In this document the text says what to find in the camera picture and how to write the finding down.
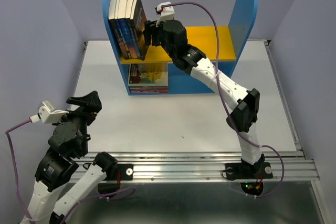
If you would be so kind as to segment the Three Days to See book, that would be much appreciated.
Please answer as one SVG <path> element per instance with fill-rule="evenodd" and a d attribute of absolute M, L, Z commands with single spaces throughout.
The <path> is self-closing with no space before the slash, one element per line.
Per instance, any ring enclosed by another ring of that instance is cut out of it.
<path fill-rule="evenodd" d="M 144 7 L 143 7 L 143 4 L 142 4 L 142 1 L 141 0 L 138 0 L 137 2 L 138 4 L 138 13 L 137 13 L 137 35 L 138 35 L 138 41 L 139 41 L 139 46 L 140 46 L 140 52 L 141 52 L 141 59 L 140 60 L 144 60 L 145 59 L 145 56 L 146 56 L 146 53 L 147 53 L 147 50 L 148 50 L 148 46 L 145 45 L 145 42 L 144 42 L 144 36 L 143 36 L 143 31 L 144 31 L 144 23 L 147 21 L 147 18 L 146 18 L 146 14 L 145 14 L 145 11 L 144 11 Z"/>

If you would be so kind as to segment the Huckleberry Finn paperback book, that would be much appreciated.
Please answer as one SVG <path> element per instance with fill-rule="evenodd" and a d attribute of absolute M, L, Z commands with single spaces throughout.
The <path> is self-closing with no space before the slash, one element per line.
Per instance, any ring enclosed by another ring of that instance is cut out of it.
<path fill-rule="evenodd" d="M 129 86 L 168 86 L 167 63 L 132 63 L 129 65 Z"/>

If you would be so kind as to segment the Nineteen Eighty-Four book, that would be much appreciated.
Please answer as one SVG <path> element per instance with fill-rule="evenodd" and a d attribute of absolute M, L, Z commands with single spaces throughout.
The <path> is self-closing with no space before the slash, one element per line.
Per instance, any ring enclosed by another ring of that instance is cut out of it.
<path fill-rule="evenodd" d="M 140 46 L 139 46 L 139 41 L 138 41 L 138 35 L 137 35 L 137 13 L 138 13 L 138 4 L 137 4 L 138 0 L 133 0 L 133 4 L 132 4 L 132 11 L 131 11 L 131 16 L 130 16 L 130 25 L 131 25 L 131 30 L 132 30 L 132 34 L 133 34 L 133 42 L 134 42 L 134 46 L 135 46 L 135 50 L 137 53 L 137 59 L 141 59 L 141 52 L 140 52 Z"/>

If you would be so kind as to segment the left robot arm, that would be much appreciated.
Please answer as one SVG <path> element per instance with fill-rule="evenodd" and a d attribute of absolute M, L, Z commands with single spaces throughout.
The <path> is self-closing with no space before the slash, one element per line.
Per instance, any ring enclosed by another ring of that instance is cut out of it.
<path fill-rule="evenodd" d="M 42 121 L 55 125 L 55 129 L 48 140 L 49 149 L 37 167 L 33 195 L 22 223 L 65 223 L 75 204 L 105 178 L 116 175 L 118 161 L 106 152 L 98 153 L 85 174 L 60 196 L 79 167 L 75 159 L 88 154 L 91 136 L 87 127 L 102 109 L 97 91 L 82 97 L 69 97 L 66 102 L 77 108 L 55 109 L 46 100 L 40 104 L 38 113 L 29 118 L 32 123 Z"/>

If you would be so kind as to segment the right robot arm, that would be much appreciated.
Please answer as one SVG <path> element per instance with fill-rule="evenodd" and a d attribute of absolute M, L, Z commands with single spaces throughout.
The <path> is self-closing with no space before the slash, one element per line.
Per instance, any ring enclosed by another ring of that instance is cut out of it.
<path fill-rule="evenodd" d="M 256 133 L 259 91 L 235 83 L 200 49 L 189 44 L 186 29 L 178 20 L 147 21 L 143 34 L 147 46 L 162 47 L 177 68 L 219 95 L 228 115 L 227 124 L 238 135 L 241 170 L 248 177 L 258 174 L 265 160 Z"/>

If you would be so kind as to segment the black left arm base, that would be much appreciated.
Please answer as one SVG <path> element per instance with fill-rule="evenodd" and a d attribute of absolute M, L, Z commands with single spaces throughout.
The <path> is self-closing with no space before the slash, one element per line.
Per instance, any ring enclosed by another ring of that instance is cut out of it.
<path fill-rule="evenodd" d="M 111 172 L 108 172 L 107 177 L 98 184 L 98 193 L 115 193 L 121 188 L 122 181 L 131 181 L 133 179 L 133 170 L 133 164 L 118 164 L 117 167 Z"/>

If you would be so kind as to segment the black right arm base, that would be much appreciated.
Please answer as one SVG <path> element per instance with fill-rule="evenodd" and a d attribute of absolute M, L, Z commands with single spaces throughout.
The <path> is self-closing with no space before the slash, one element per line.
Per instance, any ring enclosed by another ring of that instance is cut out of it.
<path fill-rule="evenodd" d="M 243 163 L 226 163 L 221 176 L 229 181 L 235 180 L 253 180 L 257 178 L 272 179 L 272 171 L 266 172 L 266 168 L 270 168 L 268 162 L 262 163 L 258 168 Z"/>

